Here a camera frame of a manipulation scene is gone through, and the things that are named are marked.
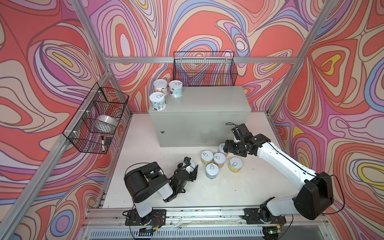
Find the light blue can front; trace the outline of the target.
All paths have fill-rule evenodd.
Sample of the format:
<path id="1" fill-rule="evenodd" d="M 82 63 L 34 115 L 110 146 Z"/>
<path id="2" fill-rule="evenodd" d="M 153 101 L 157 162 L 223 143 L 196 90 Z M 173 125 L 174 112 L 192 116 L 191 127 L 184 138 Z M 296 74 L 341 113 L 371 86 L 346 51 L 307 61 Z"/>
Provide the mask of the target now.
<path id="1" fill-rule="evenodd" d="M 173 98 L 180 98 L 183 96 L 183 83 L 181 81 L 171 81 L 169 83 L 169 90 Z"/>

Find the grey metal cabinet box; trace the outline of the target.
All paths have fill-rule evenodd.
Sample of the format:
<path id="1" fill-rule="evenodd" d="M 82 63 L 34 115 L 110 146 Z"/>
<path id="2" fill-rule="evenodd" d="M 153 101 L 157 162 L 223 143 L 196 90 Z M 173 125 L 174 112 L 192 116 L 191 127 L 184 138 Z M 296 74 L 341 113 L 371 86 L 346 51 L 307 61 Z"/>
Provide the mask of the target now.
<path id="1" fill-rule="evenodd" d="M 234 125 L 246 123 L 251 107 L 241 86 L 185 87 L 165 97 L 164 110 L 149 110 L 161 147 L 217 147 L 234 140 Z"/>

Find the blue label can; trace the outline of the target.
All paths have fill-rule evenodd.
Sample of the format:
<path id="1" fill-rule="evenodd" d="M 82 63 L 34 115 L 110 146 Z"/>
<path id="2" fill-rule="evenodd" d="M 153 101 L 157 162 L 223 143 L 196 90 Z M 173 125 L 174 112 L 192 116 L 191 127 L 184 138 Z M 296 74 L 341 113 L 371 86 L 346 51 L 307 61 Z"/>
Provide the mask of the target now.
<path id="1" fill-rule="evenodd" d="M 208 179 L 215 179 L 219 174 L 219 167 L 216 164 L 210 163 L 206 166 L 205 174 Z"/>

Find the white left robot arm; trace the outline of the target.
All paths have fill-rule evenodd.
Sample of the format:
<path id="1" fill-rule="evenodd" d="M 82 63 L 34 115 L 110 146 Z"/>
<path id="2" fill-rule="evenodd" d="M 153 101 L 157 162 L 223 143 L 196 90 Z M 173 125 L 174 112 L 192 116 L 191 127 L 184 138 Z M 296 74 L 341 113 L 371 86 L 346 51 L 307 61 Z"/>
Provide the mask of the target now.
<path id="1" fill-rule="evenodd" d="M 140 218 L 146 218 L 153 210 L 149 198 L 157 193 L 165 202 L 171 202 L 186 192 L 186 185 L 197 179 L 199 166 L 186 157 L 168 178 L 157 162 L 138 163 L 129 166 L 124 175 L 125 186 Z"/>

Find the yellow green label can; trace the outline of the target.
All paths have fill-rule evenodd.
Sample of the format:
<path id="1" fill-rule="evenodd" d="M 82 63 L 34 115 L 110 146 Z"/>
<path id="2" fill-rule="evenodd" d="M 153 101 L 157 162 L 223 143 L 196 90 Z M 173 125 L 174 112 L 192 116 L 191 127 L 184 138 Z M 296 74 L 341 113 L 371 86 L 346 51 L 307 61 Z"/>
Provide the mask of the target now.
<path id="1" fill-rule="evenodd" d="M 201 154 L 201 162 L 203 165 L 208 165 L 212 163 L 214 154 L 209 150 L 204 150 Z"/>

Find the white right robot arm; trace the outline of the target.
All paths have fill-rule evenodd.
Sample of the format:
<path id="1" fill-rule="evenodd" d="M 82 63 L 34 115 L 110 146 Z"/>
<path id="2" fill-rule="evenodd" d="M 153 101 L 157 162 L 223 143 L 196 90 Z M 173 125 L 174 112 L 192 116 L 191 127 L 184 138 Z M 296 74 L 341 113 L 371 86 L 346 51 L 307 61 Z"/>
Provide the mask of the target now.
<path id="1" fill-rule="evenodd" d="M 330 175 L 317 173 L 298 163 L 262 134 L 244 141 L 226 140 L 224 151 L 240 157 L 254 155 L 261 158 L 282 173 L 299 191 L 296 195 L 282 199 L 271 197 L 264 201 L 260 205 L 260 215 L 264 221 L 282 215 L 301 215 L 308 220 L 315 220 L 334 203 Z"/>

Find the pink label can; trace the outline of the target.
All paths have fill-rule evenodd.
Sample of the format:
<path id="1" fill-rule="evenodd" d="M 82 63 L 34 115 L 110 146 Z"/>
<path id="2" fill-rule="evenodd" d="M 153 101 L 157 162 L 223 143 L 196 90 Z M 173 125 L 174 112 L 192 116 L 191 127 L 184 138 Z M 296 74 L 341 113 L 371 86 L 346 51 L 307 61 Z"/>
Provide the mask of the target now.
<path id="1" fill-rule="evenodd" d="M 153 83 L 154 92 L 163 93 L 165 96 L 168 94 L 168 82 L 164 79 L 157 79 Z"/>

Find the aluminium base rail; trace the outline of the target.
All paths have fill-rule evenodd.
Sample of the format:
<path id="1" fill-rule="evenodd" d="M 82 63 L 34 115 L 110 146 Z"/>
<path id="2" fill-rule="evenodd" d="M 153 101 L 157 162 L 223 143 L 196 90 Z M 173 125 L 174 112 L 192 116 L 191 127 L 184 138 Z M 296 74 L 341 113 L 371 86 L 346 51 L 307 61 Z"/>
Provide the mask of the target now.
<path id="1" fill-rule="evenodd" d="M 165 208 L 164 221 L 149 226 L 128 223 L 123 209 L 87 213 L 77 240 L 336 240 L 324 216 L 314 221 L 302 216 L 257 220 L 256 207 Z"/>

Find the teal label can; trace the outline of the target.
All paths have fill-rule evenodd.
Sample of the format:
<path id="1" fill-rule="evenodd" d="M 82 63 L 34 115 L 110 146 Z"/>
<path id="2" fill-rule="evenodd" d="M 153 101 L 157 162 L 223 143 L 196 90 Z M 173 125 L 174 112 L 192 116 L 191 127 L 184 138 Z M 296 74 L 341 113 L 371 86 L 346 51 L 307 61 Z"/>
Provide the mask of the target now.
<path id="1" fill-rule="evenodd" d="M 162 111 L 166 108 L 166 99 L 165 95 L 161 92 L 155 92 L 150 95 L 150 102 L 152 110 Z"/>

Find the pink can right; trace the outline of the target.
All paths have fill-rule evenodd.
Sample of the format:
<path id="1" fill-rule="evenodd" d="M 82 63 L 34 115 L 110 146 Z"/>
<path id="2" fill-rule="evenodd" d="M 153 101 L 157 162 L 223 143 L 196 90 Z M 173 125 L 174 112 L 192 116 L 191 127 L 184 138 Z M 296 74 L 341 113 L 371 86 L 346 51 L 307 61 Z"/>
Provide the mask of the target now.
<path id="1" fill-rule="evenodd" d="M 225 156 L 228 156 L 229 153 L 227 153 L 227 152 L 224 151 L 224 146 L 225 146 L 225 143 L 221 143 L 221 144 L 219 144 L 219 147 L 218 147 L 219 152 L 222 153 L 222 154 L 225 155 Z"/>

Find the white tape roll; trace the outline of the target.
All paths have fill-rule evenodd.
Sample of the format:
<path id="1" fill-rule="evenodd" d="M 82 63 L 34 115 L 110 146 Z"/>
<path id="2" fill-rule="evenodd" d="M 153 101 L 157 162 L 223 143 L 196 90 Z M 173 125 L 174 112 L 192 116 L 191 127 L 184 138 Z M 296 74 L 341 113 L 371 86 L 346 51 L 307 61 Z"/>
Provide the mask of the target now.
<path id="1" fill-rule="evenodd" d="M 118 126 L 115 118 L 107 115 L 99 115 L 95 120 L 95 128 L 100 133 L 113 134 Z"/>

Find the black marker pen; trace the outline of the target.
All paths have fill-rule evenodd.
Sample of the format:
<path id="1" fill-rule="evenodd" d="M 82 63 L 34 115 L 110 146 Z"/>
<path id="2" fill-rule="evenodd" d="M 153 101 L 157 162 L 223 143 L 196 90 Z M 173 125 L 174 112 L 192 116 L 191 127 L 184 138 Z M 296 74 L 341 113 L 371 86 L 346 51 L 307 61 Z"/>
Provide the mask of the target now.
<path id="1" fill-rule="evenodd" d="M 102 152 L 104 153 L 105 150 L 105 141 L 104 141 L 104 136 L 101 136 L 101 145 L 102 145 Z"/>

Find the orange label can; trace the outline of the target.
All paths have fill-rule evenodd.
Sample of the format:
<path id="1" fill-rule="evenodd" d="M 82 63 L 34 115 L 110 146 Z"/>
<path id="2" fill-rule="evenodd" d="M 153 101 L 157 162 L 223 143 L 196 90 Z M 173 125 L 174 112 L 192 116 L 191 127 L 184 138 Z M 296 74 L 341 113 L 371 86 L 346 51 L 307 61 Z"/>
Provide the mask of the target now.
<path id="1" fill-rule="evenodd" d="M 226 156 L 223 153 L 215 153 L 213 157 L 213 164 L 218 168 L 222 168 L 226 162 Z"/>

